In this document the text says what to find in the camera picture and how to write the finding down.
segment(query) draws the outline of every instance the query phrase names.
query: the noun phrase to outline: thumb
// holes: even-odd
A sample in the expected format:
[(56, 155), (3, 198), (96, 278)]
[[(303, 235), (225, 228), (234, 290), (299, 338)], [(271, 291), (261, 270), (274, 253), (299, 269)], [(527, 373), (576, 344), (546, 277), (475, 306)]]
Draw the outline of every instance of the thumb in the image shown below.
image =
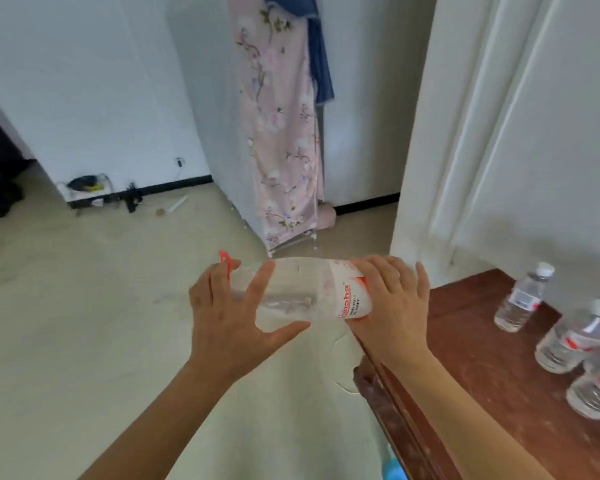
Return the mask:
[(282, 328), (272, 331), (267, 334), (267, 341), (271, 348), (271, 353), (278, 350), (280, 347), (288, 344), (291, 340), (295, 339), (301, 332), (311, 326), (311, 322), (293, 322), (289, 325), (285, 325)]

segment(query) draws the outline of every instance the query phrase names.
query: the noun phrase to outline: floral fabric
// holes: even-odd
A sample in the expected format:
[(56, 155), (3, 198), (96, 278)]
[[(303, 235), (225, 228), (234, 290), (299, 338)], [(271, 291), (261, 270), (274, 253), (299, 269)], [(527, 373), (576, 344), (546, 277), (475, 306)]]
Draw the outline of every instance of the floral fabric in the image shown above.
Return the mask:
[(242, 124), (270, 251), (317, 225), (320, 141), (307, 21), (263, 0), (228, 0)]

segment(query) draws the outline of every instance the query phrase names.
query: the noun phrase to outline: tiled floor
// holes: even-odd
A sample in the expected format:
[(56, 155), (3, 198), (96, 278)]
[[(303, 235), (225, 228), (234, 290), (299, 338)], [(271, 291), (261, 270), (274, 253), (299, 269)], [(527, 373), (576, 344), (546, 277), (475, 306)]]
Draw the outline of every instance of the tiled floor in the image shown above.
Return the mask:
[[(0, 479), (66, 480), (183, 364), (186, 291), (217, 249), (246, 264), (266, 253), (214, 184), (149, 196), (135, 214), (74, 217), (41, 172), (21, 183), (26, 199), (0, 219)], [(156, 217), (183, 194), (176, 213)], [(387, 253), (395, 212), (339, 217), (318, 250), (306, 242), (279, 256)], [(343, 323), (315, 324), (229, 391), (170, 478), (379, 478), (377, 425), (335, 384), (352, 388), (359, 357)]]

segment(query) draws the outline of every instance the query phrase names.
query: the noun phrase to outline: black baseboard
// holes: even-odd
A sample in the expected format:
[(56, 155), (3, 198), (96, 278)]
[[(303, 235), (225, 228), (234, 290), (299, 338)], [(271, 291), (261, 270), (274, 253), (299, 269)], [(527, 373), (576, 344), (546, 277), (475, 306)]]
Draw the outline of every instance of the black baseboard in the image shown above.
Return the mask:
[(346, 205), (339, 205), (335, 207), (336, 214), (341, 216), (343, 214), (350, 214), (364, 209), (372, 209), (373, 207), (380, 207), (381, 205), (387, 205), (388, 203), (395, 203), (400, 200), (400, 192), (391, 195), (385, 195), (384, 197), (370, 198), (369, 200), (362, 200), (360, 202), (348, 203)]
[[(177, 180), (176, 182), (167, 182), (166, 184), (150, 185), (149, 187), (142, 187), (139, 190), (142, 192), (142, 195), (152, 195), (162, 192), (169, 192), (171, 190), (183, 189), (186, 187), (195, 187), (196, 185), (210, 184), (213, 181), (214, 179), (211, 178), (211, 175), (204, 175), (202, 177)], [(115, 194), (98, 195), (97, 197), (73, 200), (71, 202), (67, 202), (67, 204), (72, 209), (84, 209), (85, 207), (90, 207), (91, 202), (99, 198), (104, 199), (104, 202), (106, 203), (115, 201), (117, 199), (124, 200), (124, 198), (127, 196), (127, 193), (128, 191), (123, 190), (122, 192), (116, 192)]]

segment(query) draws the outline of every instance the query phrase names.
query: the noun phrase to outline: brown table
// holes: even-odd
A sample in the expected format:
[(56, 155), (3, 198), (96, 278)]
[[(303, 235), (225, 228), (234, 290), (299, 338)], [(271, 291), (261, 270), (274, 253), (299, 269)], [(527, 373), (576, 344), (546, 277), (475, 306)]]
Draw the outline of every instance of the brown table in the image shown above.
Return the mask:
[[(492, 269), (431, 292), (428, 341), (433, 354), (473, 398), (557, 480), (600, 480), (600, 421), (579, 416), (564, 393), (582, 373), (544, 371), (536, 343), (559, 318), (542, 305), (518, 333), (493, 315), (514, 281)], [(365, 355), (354, 371), (409, 480), (461, 477), (424, 414), (382, 364)]]

